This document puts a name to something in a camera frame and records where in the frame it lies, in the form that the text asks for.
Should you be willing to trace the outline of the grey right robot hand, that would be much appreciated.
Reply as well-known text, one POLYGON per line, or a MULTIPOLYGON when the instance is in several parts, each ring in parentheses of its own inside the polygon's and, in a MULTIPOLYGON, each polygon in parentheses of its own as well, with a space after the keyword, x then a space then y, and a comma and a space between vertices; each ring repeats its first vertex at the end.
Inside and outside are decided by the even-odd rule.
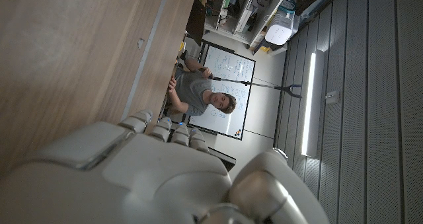
POLYGON ((199 130, 152 113, 97 122, 39 149, 1 179, 2 223, 327 223, 273 148, 231 179, 199 130))

